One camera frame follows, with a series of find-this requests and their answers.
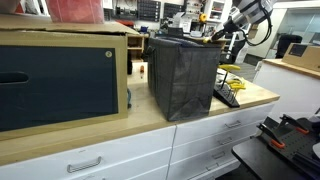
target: wooden countertop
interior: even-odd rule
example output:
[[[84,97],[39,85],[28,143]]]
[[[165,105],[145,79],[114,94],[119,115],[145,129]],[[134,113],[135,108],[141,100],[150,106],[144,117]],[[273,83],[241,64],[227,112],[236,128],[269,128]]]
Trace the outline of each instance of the wooden countertop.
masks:
[[[282,62],[281,59],[264,59],[263,62],[280,67],[280,68],[283,68],[283,69],[294,71],[294,72],[297,72],[297,73],[300,73],[300,74],[303,74],[306,76],[310,76],[310,77],[313,77],[316,79],[320,79],[320,72],[313,71],[313,70],[306,69],[306,68],[299,67],[299,66],[295,66],[292,64],[288,64],[288,63]]]
[[[143,79],[139,73],[141,65],[145,65]],[[190,122],[166,121],[154,97],[150,94],[146,82],[146,64],[134,63],[133,75],[128,76],[128,87],[132,92],[132,108],[129,110],[128,118],[0,141],[0,165]],[[247,82],[246,85],[247,90],[240,91],[237,95],[240,108],[230,109],[217,99],[213,99],[209,116],[237,111],[279,99],[279,95],[250,82]]]

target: black fabric storage box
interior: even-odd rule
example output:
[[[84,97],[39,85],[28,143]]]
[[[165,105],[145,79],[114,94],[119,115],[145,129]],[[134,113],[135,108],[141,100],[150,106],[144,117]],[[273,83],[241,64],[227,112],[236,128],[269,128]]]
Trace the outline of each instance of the black fabric storage box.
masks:
[[[181,38],[151,38],[148,84],[168,121],[207,116],[220,47]]]

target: red box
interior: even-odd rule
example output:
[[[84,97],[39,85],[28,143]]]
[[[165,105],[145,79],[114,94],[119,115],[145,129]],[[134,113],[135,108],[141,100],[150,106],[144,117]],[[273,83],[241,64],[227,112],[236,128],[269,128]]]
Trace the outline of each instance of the red box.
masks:
[[[46,0],[53,22],[104,23],[102,0]]]

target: storage box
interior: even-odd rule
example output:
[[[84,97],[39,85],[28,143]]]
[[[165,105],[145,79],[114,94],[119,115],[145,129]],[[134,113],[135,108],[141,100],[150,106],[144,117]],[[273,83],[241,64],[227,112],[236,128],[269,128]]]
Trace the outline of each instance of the storage box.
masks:
[[[25,136],[127,117],[125,34],[135,31],[21,15],[0,22],[0,131],[33,127],[14,133]]]
[[[46,0],[53,22],[102,24],[102,0]]]
[[[253,24],[248,32],[248,39],[254,39],[258,33],[259,24]]]
[[[220,59],[220,46],[181,38],[149,39],[149,88],[168,121],[208,115]]]
[[[282,62],[320,72],[320,46],[291,43]]]

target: robotic arm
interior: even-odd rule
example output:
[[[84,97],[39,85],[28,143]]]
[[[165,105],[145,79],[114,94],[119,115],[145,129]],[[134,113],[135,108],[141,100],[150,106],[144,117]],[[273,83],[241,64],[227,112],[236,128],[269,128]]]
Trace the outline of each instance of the robotic arm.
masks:
[[[250,46],[257,46],[264,43],[272,32],[270,15],[272,13],[272,7],[274,3],[276,3],[276,0],[233,0],[233,5],[237,8],[230,15],[228,21],[224,23],[224,29],[213,35],[210,40],[214,41],[220,39],[227,32],[232,33],[241,31],[245,40]],[[241,27],[248,23],[260,24],[264,20],[268,21],[268,31],[264,39],[257,44],[249,42],[245,32],[241,29]]]

